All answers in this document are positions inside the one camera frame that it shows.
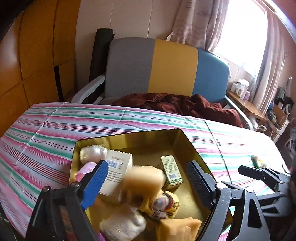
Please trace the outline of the small green cardboard box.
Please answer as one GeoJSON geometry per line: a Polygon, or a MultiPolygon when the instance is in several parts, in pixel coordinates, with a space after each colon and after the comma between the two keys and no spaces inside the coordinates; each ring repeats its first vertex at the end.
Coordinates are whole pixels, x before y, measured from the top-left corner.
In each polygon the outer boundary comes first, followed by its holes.
{"type": "Polygon", "coordinates": [[[161,156],[161,167],[166,176],[165,190],[177,189],[183,183],[183,178],[174,156],[161,156]]]}

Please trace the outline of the pink plastic cup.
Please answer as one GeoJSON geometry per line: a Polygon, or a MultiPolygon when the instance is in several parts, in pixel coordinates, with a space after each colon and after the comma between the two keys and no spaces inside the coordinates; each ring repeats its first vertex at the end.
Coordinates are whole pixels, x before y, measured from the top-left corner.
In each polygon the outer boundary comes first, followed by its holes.
{"type": "Polygon", "coordinates": [[[87,162],[75,175],[75,181],[80,182],[86,174],[91,173],[94,170],[96,165],[95,162],[87,162]]]}

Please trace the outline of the white pearly bag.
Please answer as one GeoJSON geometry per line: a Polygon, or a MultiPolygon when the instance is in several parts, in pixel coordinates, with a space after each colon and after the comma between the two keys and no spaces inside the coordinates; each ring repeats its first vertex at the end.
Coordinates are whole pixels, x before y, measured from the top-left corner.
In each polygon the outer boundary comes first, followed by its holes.
{"type": "Polygon", "coordinates": [[[108,149],[100,145],[83,147],[79,153],[79,160],[83,165],[87,162],[98,163],[100,160],[104,160],[106,158],[107,153],[108,149]]]}

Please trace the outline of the cream cardboard box with barcode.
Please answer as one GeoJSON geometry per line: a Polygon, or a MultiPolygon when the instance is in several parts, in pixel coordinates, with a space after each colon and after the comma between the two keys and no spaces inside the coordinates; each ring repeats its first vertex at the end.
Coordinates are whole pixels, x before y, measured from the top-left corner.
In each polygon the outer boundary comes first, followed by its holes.
{"type": "Polygon", "coordinates": [[[106,161],[108,174],[99,191],[98,198],[111,203],[119,203],[121,200],[121,182],[126,172],[133,166],[132,154],[109,150],[106,161]]]}

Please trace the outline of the yellow tiger plush toy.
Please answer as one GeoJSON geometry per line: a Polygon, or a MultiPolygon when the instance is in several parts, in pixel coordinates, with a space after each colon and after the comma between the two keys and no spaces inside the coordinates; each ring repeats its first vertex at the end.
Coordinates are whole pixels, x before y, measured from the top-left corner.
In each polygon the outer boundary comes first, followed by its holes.
{"type": "Polygon", "coordinates": [[[160,190],[154,199],[143,200],[139,210],[150,218],[160,220],[175,218],[180,208],[180,201],[174,193],[160,190]]]}

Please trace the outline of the gold metal tray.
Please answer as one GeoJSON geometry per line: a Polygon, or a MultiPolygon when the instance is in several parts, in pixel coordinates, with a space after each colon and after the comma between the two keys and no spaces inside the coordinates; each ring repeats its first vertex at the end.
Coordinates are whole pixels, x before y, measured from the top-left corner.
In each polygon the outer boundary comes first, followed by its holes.
{"type": "MultiPolygon", "coordinates": [[[[197,233],[198,240],[210,210],[204,206],[199,199],[194,187],[187,176],[187,163],[195,160],[205,173],[214,177],[201,157],[181,129],[155,130],[147,132],[125,133],[99,138],[89,138],[78,140],[75,143],[72,162],[70,168],[69,184],[74,182],[77,172],[82,167],[79,160],[79,153],[83,147],[91,145],[103,145],[107,149],[132,154],[133,165],[160,167],[161,156],[174,156],[178,168],[183,178],[183,183],[178,189],[173,191],[180,200],[180,209],[176,219],[192,217],[202,221],[197,233]]],[[[104,201],[97,197],[93,206],[89,207],[85,213],[96,233],[100,231],[99,224],[104,219],[109,218],[114,210],[119,206],[115,201],[104,201]]],[[[156,240],[157,222],[143,214],[147,220],[147,227],[134,240],[156,240]]]]}

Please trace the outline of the striped bed sheet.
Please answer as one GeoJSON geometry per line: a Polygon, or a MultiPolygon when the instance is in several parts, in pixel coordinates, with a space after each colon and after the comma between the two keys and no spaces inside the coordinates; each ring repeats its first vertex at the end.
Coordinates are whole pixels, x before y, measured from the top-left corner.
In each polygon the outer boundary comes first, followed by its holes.
{"type": "Polygon", "coordinates": [[[217,181],[252,186],[270,193],[261,181],[238,173],[252,166],[252,156],[278,172],[287,166],[274,142],[245,128],[138,108],[54,102],[27,109],[1,137],[1,206],[24,237],[44,186],[68,185],[75,143],[85,138],[179,128],[188,137],[217,181]]]}

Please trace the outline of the wooden bedside desk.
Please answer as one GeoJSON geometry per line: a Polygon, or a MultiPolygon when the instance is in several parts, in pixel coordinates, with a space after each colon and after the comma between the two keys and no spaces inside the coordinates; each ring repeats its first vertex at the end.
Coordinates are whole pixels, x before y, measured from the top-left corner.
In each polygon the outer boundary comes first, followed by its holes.
{"type": "Polygon", "coordinates": [[[251,102],[240,99],[236,94],[230,91],[226,92],[226,96],[234,101],[243,111],[246,111],[248,115],[254,116],[265,123],[268,121],[267,117],[261,113],[251,102]]]}

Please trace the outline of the dark red blanket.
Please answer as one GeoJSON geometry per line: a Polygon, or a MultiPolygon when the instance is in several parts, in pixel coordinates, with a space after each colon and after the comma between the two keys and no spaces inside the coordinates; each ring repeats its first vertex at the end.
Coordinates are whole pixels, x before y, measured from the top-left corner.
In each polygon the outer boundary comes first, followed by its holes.
{"type": "Polygon", "coordinates": [[[210,103],[199,94],[184,96],[168,93],[133,93],[112,102],[112,104],[192,116],[240,128],[243,127],[239,113],[236,110],[224,109],[218,102],[210,103]]]}

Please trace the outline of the white boxes on desk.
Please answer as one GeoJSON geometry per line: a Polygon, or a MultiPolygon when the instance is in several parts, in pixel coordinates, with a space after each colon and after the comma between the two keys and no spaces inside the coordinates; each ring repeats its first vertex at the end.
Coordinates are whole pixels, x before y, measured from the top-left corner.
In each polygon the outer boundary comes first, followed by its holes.
{"type": "Polygon", "coordinates": [[[237,95],[239,99],[244,99],[245,94],[248,90],[250,82],[245,79],[239,79],[237,83],[233,83],[230,91],[237,95]]]}

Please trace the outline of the wooden wardrobe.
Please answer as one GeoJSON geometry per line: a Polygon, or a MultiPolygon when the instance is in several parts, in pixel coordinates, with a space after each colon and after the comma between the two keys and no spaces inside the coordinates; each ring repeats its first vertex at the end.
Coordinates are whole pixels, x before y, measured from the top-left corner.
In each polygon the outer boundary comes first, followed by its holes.
{"type": "Polygon", "coordinates": [[[30,106],[77,90],[80,1],[1,1],[1,132],[30,106]]]}

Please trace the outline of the black rolled mat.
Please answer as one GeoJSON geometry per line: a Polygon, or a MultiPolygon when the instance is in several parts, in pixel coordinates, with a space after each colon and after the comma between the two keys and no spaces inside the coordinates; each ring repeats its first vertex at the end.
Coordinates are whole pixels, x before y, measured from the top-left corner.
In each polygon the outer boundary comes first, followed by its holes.
{"type": "Polygon", "coordinates": [[[92,50],[89,82],[98,76],[105,74],[109,46],[110,42],[114,39],[114,36],[115,34],[113,29],[97,29],[92,50]]]}

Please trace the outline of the pink patterned curtain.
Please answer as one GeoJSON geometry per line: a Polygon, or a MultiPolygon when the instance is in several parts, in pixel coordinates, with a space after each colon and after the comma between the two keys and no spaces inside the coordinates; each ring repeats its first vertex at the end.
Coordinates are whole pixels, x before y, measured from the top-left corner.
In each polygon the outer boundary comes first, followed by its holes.
{"type": "Polygon", "coordinates": [[[229,0],[187,0],[179,7],[167,40],[213,52],[220,40],[229,0]]]}

